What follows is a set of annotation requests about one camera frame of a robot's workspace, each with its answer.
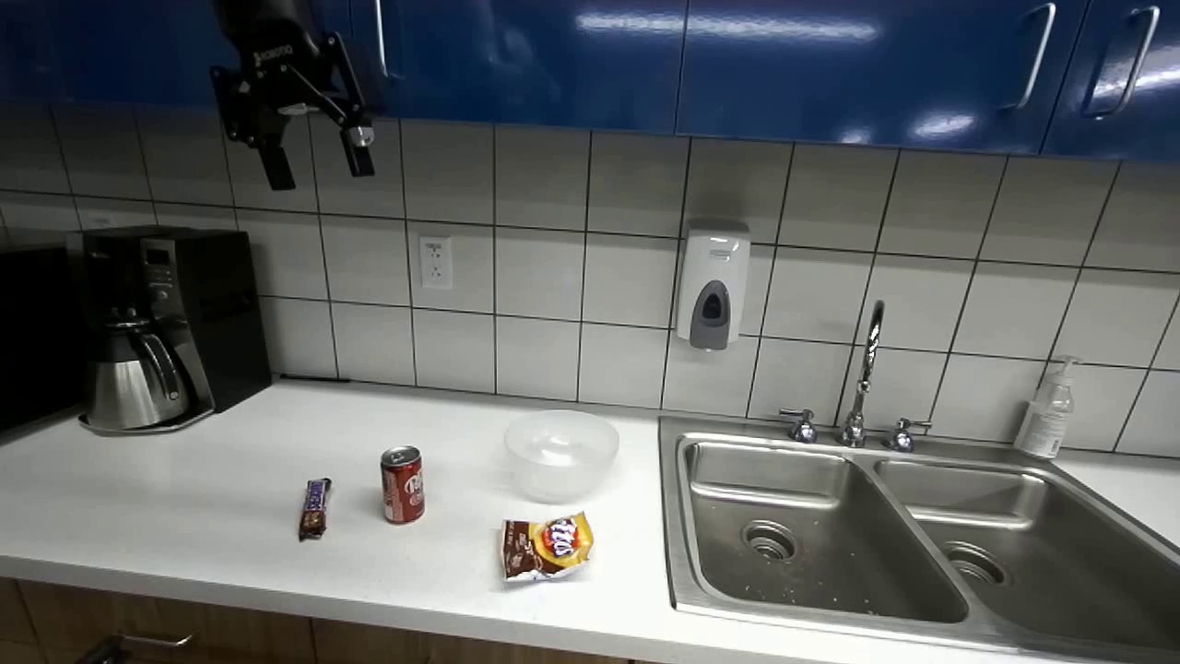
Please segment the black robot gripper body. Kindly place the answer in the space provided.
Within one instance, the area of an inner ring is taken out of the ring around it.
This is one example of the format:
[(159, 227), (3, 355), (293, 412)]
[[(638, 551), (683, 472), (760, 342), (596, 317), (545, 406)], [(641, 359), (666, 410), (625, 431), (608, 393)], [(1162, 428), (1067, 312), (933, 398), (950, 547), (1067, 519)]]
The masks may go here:
[(293, 114), (327, 114), (346, 141), (370, 141), (371, 117), (339, 32), (271, 38), (210, 71), (212, 99), (232, 141), (277, 141)]

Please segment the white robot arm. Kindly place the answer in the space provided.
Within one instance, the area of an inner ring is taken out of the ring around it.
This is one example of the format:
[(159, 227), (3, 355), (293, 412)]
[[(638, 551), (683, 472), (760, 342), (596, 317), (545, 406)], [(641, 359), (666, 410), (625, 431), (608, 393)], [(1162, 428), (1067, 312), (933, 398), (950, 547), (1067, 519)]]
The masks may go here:
[(259, 150), (271, 190), (292, 190), (282, 150), (292, 117), (322, 110), (339, 126), (346, 169), (371, 176), (371, 114), (349, 46), (314, 22), (309, 0), (212, 0), (234, 65), (212, 65), (210, 85), (225, 136)]

